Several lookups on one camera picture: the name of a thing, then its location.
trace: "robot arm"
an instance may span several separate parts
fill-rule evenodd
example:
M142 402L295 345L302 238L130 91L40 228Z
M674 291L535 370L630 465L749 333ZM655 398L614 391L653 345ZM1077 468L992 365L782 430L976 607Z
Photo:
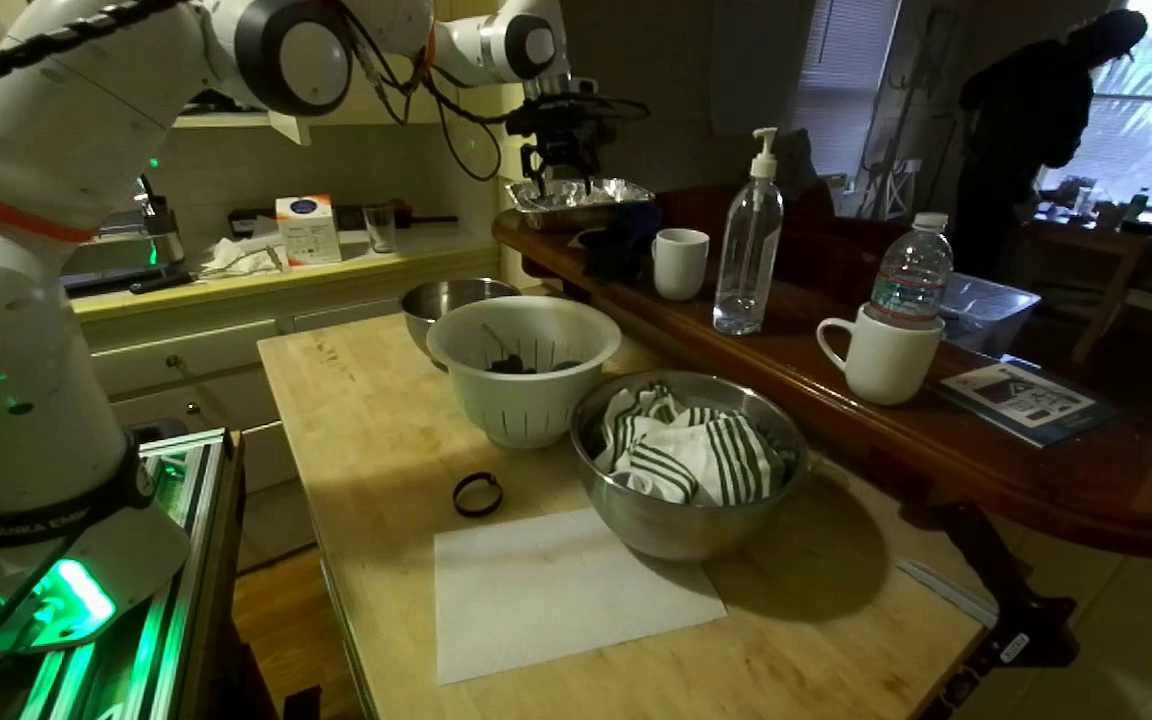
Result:
M111 607L179 570L184 533L136 493L136 440L105 402L58 265L125 205L195 91L316 118L345 102L354 58L370 72L403 58L416 77L438 67L459 85L543 79L564 72L564 25L555 0L505 0L453 25L437 25L427 0L34 0L6 27L0 595L54 543L82 558Z

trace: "white paper sheet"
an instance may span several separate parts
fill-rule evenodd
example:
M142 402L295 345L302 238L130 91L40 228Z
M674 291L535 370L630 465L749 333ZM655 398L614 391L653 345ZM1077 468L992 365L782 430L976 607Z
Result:
M653 574L591 507L437 536L438 685L707 626L725 612L699 570Z

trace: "metal bowl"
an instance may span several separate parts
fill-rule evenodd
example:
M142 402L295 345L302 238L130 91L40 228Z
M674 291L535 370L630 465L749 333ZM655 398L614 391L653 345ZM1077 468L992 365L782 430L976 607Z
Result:
M514 296L513 284L497 275L453 275L437 284L416 284L403 291L399 307L407 317L412 345L427 356L427 327L443 321L453 307L488 300L488 296Z
M669 383L688 409L727 409L738 413L770 453L776 476L770 493L754 506L663 506L638 496L595 468L603 447L603 409L619 389ZM792 488L810 472L810 447L792 416L782 416L760 391L703 372L637 372L589 391L570 413L570 445L584 465L584 493L603 525L638 558L694 566L725 558L751 541L769 516L792 496Z
M603 182L543 182L540 184L505 184L505 197L519 217L526 217L530 228L546 232L579 232L591 226L608 226L610 217L625 214L644 214L655 192L629 184L619 175Z

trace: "water bottle cap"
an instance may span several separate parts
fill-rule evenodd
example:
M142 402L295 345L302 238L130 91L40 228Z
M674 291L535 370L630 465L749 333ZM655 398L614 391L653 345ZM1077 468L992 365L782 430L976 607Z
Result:
M770 175L776 182L776 158L770 158L776 125L754 130L751 140L760 140L764 147L749 160L749 175Z
M944 228L946 228L946 214L915 214L915 217L910 217L910 228L937 228L937 232L944 232Z

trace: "bottle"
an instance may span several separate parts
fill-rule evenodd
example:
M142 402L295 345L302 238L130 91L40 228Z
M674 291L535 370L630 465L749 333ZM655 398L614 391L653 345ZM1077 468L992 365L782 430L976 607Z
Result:
M776 130L751 131L764 147L749 166L749 184L734 192L725 228L720 284L711 300L711 327L751 338L764 327L776 249L782 228L782 197L776 187Z
M869 296L879 321L930 326L939 317L944 284L950 275L944 228L944 214L915 214L910 228L888 245Z
M1123 220L1138 220L1144 208L1149 208L1149 187L1138 187L1138 192L1127 202Z

